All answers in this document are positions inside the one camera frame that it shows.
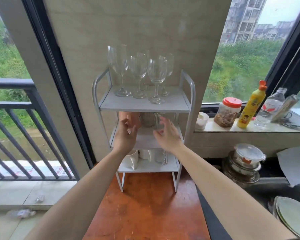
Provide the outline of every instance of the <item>building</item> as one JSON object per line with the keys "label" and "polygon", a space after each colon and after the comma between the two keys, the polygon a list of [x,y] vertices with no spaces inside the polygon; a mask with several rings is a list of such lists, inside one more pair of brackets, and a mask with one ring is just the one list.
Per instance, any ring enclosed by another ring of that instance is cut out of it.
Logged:
{"label": "building", "polygon": [[285,40],[289,35],[294,21],[284,22],[280,21],[276,26],[272,24],[258,24],[253,34],[253,39],[256,40]]}
{"label": "building", "polygon": [[232,0],[220,43],[252,39],[267,0]]}

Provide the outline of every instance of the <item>right arm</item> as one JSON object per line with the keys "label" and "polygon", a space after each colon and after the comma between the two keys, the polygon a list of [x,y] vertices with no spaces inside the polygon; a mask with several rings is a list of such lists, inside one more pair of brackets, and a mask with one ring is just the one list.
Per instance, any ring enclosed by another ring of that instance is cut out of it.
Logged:
{"label": "right arm", "polygon": [[182,163],[233,240],[296,238],[245,190],[187,148],[169,119],[161,117],[161,123],[164,129],[154,131],[160,146]]}

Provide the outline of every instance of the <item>hand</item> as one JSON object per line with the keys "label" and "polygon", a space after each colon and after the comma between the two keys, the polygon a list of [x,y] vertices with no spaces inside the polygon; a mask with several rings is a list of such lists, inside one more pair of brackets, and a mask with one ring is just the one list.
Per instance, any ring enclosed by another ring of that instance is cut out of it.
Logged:
{"label": "hand", "polygon": [[179,132],[174,124],[167,118],[160,117],[160,124],[164,125],[164,129],[154,130],[153,135],[159,145],[165,151],[173,153],[177,148],[183,146]]}
{"label": "hand", "polygon": [[136,126],[132,128],[131,133],[128,133],[128,119],[123,119],[119,122],[119,129],[114,136],[113,151],[121,152],[126,156],[136,144],[138,129]]}

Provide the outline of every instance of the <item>clear plastic lid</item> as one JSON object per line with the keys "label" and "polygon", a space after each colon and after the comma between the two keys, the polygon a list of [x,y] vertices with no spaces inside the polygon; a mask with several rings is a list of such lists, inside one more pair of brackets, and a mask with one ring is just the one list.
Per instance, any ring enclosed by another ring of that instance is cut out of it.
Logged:
{"label": "clear plastic lid", "polygon": [[239,143],[234,148],[239,156],[251,161],[262,161],[266,159],[264,153],[254,145]]}

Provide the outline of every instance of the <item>left hand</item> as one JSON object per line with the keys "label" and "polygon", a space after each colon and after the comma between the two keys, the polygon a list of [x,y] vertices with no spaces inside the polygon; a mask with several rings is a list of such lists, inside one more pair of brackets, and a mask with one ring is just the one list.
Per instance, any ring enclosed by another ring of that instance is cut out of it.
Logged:
{"label": "left hand", "polygon": [[136,144],[138,129],[136,126],[132,128],[131,133],[128,133],[128,119],[123,119],[119,122],[119,129],[114,136],[113,151],[121,152],[126,156]]}

